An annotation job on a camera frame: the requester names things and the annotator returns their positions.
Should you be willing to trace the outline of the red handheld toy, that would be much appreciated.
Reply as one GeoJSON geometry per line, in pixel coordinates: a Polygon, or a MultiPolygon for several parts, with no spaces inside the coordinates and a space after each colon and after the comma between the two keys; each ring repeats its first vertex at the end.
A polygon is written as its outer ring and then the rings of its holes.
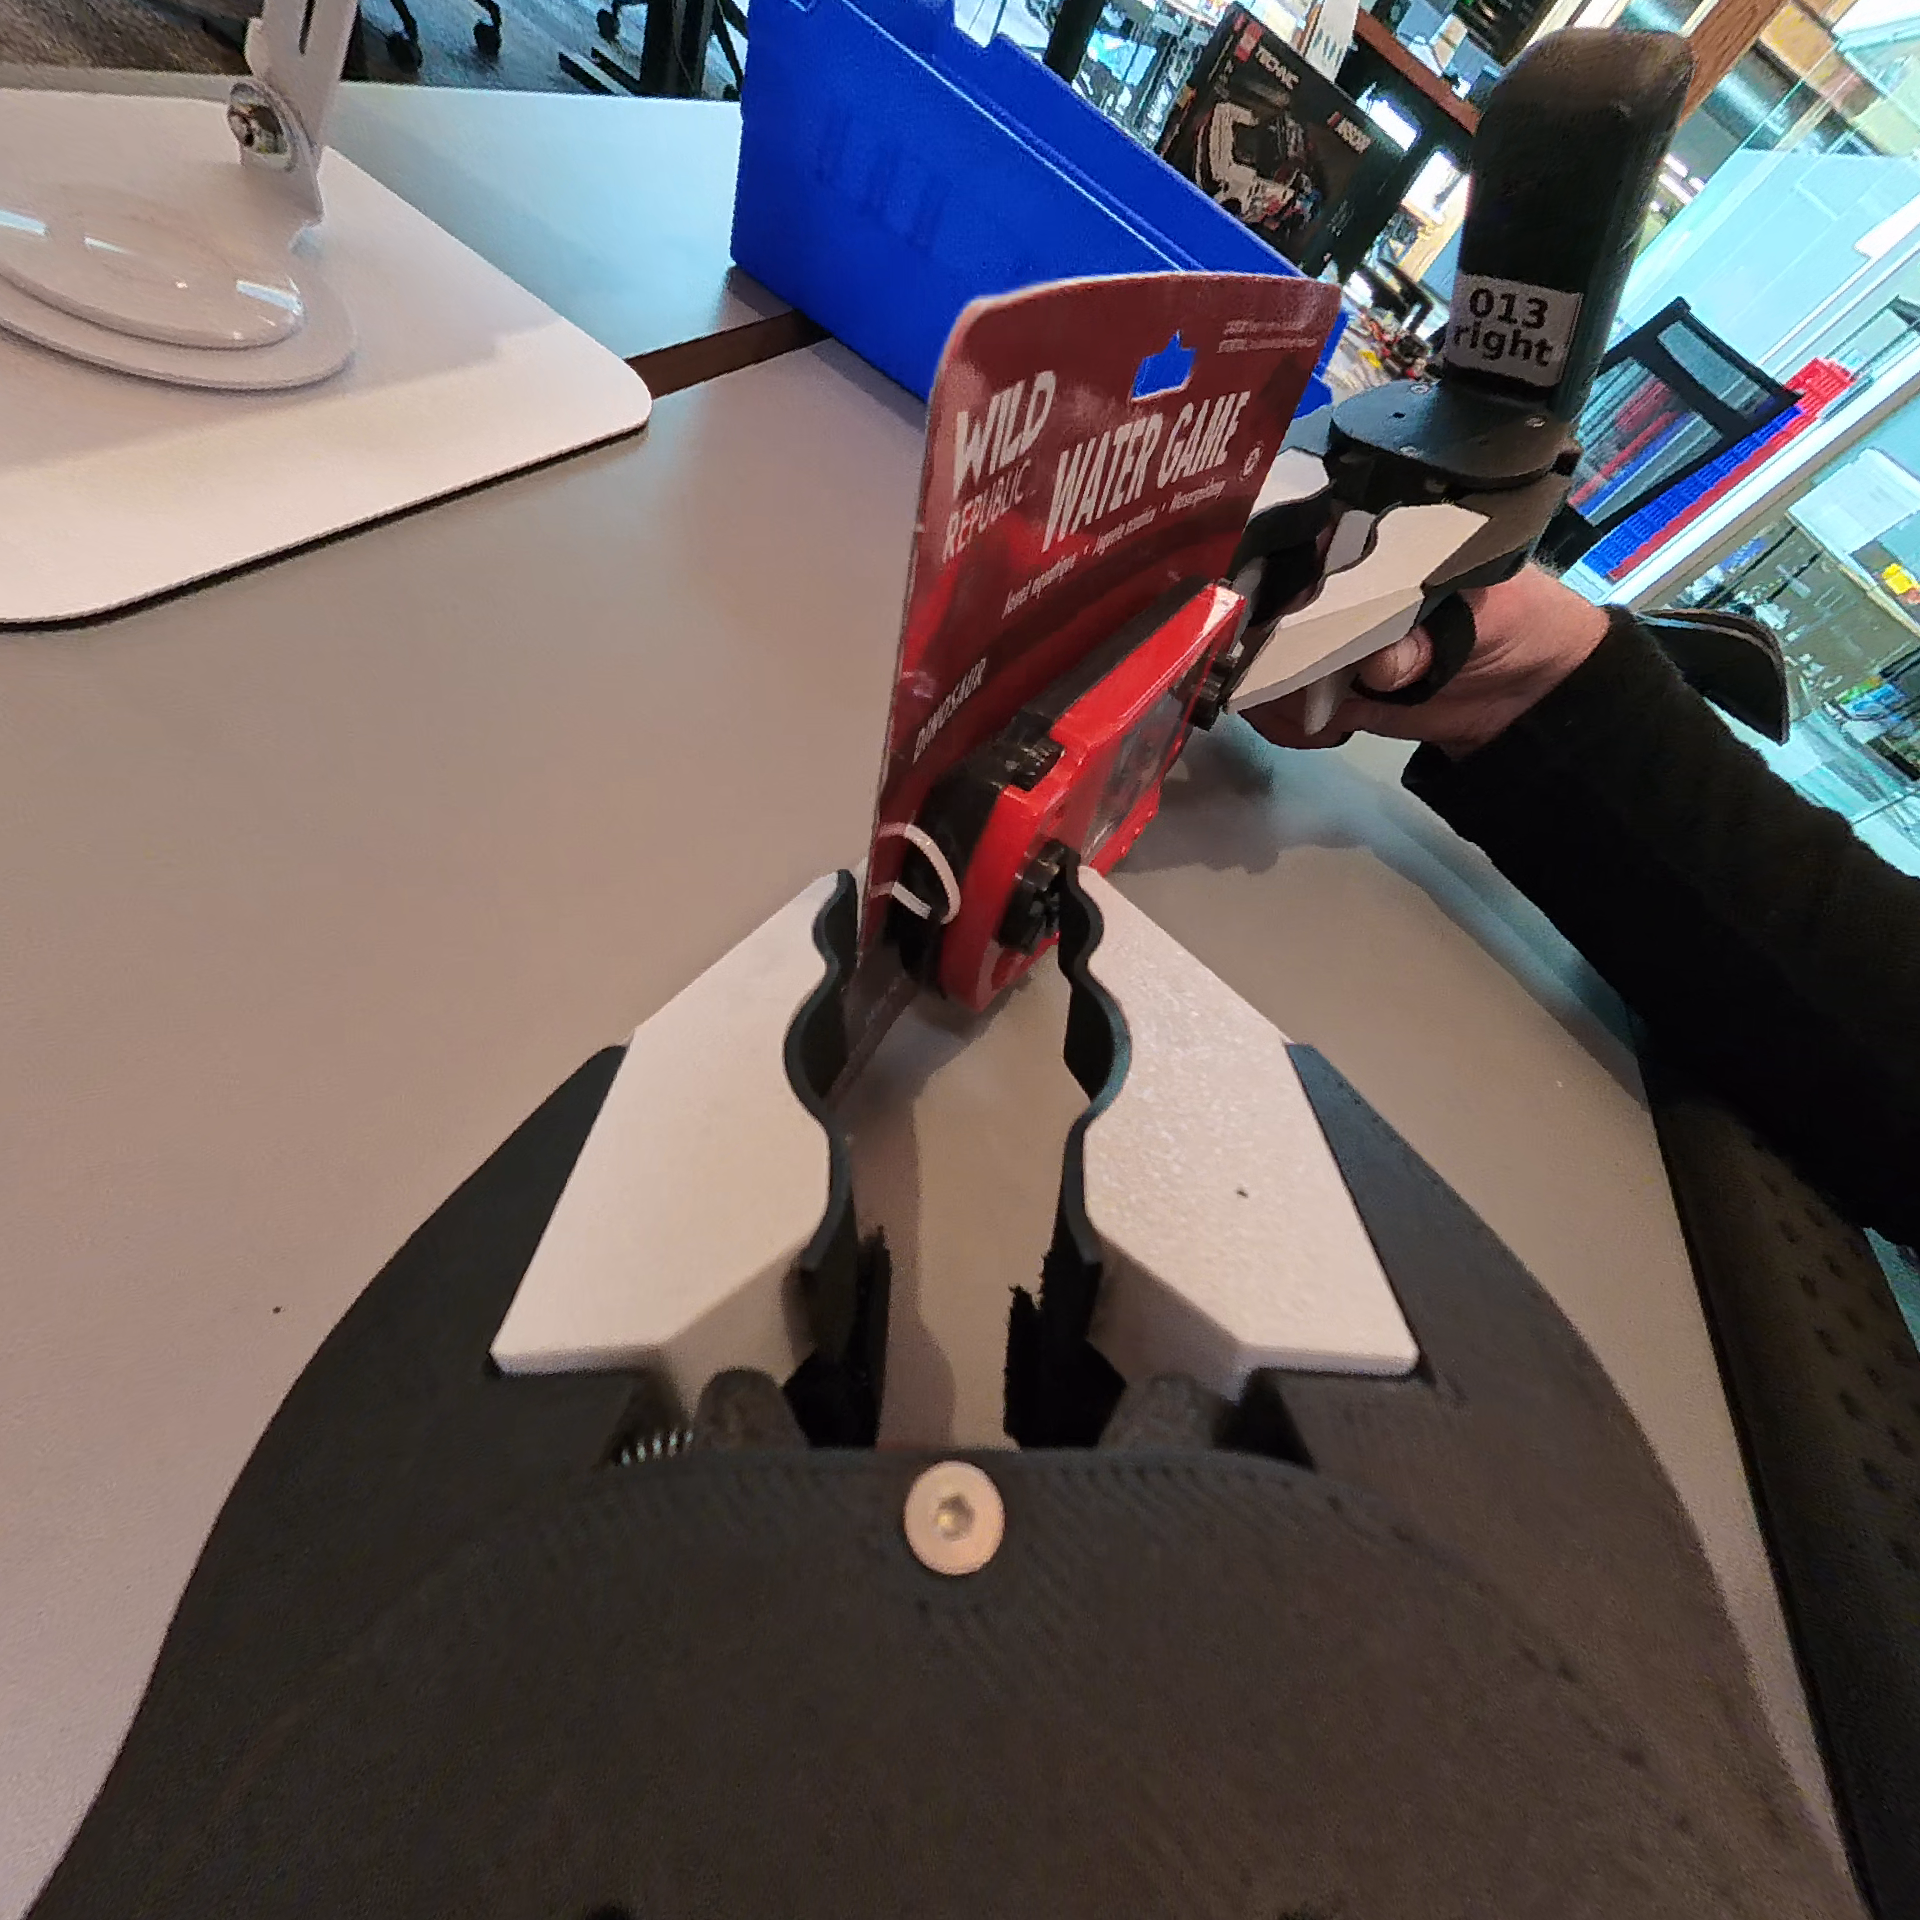
{"type": "Polygon", "coordinates": [[[917,994],[991,1008],[1057,942],[1068,872],[1110,875],[1153,821],[1337,315],[1328,285],[1236,273],[1072,277],[958,315],[835,1088],[917,994]]]}

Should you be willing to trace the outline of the wooden table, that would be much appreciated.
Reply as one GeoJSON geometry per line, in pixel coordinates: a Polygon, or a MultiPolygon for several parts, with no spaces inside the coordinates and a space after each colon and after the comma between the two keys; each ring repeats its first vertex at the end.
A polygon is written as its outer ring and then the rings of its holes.
{"type": "Polygon", "coordinates": [[[1433,125],[1438,125],[1433,121],[1438,115],[1465,136],[1474,136],[1479,129],[1481,111],[1460,97],[1440,72],[1420,62],[1393,35],[1392,25],[1373,13],[1361,10],[1355,14],[1348,60],[1339,70],[1347,72],[1348,69],[1355,69],[1364,81],[1375,77],[1379,85],[1386,85],[1386,76],[1392,76],[1393,85],[1409,90],[1424,104],[1424,121],[1433,125]]]}

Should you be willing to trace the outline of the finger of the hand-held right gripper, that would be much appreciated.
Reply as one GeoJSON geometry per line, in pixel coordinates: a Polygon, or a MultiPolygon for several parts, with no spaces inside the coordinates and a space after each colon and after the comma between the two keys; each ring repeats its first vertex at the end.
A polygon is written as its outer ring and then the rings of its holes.
{"type": "Polygon", "coordinates": [[[1386,513],[1382,496],[1353,488],[1368,464],[1328,460],[1284,449],[1270,468],[1233,552],[1233,590],[1250,619],[1280,619],[1312,604],[1330,581],[1358,564],[1386,513]]]}
{"type": "Polygon", "coordinates": [[[1298,611],[1277,617],[1256,644],[1227,708],[1238,713],[1330,684],[1361,661],[1361,642],[1375,649],[1405,635],[1420,611],[1427,581],[1485,524],[1461,503],[1420,503],[1365,519],[1365,541],[1348,564],[1330,570],[1298,611]]]}

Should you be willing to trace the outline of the blue plastic bin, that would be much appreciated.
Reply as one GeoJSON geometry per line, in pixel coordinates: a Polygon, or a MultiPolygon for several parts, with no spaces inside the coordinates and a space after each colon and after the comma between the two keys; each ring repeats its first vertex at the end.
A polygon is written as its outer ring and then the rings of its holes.
{"type": "Polygon", "coordinates": [[[962,311],[1073,275],[1299,271],[952,6],[754,3],[730,258],[925,398],[962,311]]]}

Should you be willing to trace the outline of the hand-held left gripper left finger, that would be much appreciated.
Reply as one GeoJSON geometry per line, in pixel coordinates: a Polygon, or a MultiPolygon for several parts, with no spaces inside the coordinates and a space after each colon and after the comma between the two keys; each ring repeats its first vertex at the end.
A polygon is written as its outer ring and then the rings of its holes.
{"type": "Polygon", "coordinates": [[[890,1267],[829,1090],[861,887],[810,882],[636,1024],[491,1346],[505,1376],[636,1370],[693,1410],[774,1380],[820,1445],[877,1441],[890,1267]]]}

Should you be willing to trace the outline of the person's right forearm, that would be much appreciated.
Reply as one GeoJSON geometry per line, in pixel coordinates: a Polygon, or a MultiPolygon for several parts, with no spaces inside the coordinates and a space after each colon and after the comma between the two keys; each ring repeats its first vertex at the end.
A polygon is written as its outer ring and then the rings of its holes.
{"type": "Polygon", "coordinates": [[[1402,786],[1854,1223],[1917,1245],[1917,882],[1750,752],[1648,626],[1402,786]]]}

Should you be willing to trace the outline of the black perforated foam pad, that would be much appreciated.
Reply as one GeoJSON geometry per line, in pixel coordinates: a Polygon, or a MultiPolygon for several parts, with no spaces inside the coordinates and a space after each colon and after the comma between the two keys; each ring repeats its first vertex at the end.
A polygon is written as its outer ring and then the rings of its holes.
{"type": "Polygon", "coordinates": [[[1868,1236],[1644,1062],[1652,1125],[1871,1915],[1917,1915],[1917,1360],[1868,1236]]]}

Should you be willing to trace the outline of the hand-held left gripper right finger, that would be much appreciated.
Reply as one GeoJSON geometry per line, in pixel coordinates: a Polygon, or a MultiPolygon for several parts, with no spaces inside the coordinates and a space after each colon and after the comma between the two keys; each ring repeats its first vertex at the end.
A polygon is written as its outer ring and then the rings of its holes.
{"type": "Polygon", "coordinates": [[[1009,1318],[1009,1436],[1091,1447],[1126,1392],[1238,1403],[1265,1372],[1408,1380],[1417,1340],[1288,1037],[1091,868],[1057,890],[1086,1096],[1052,1239],[1009,1318]]]}

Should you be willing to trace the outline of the person's right hand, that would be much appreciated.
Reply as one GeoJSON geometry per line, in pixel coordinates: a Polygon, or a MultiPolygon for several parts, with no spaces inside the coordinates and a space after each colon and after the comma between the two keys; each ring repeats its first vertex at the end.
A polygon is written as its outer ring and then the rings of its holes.
{"type": "Polygon", "coordinates": [[[1432,632],[1405,638],[1355,664],[1348,693],[1328,722],[1308,727],[1305,692],[1246,708],[1246,722],[1277,747],[1319,752],[1355,735],[1438,747],[1448,758],[1479,752],[1556,692],[1608,638],[1613,613],[1540,567],[1468,590],[1475,646],[1448,684],[1417,706],[1385,701],[1432,672],[1432,632]]]}

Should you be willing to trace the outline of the black office chair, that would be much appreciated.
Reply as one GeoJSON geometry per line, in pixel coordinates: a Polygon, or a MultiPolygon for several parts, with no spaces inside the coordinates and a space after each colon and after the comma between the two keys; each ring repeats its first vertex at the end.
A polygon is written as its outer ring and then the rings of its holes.
{"type": "Polygon", "coordinates": [[[1694,693],[1750,734],[1788,743],[1788,666],[1762,622],[1738,611],[1694,609],[1643,611],[1641,626],[1694,693]]]}

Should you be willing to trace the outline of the toy car box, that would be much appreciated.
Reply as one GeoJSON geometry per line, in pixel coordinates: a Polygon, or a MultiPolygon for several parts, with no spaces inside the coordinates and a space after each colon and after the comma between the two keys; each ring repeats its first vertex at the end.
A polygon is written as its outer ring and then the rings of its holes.
{"type": "Polygon", "coordinates": [[[1232,8],[1170,107],[1159,156],[1306,275],[1348,275],[1389,217],[1408,151],[1232,8]]]}

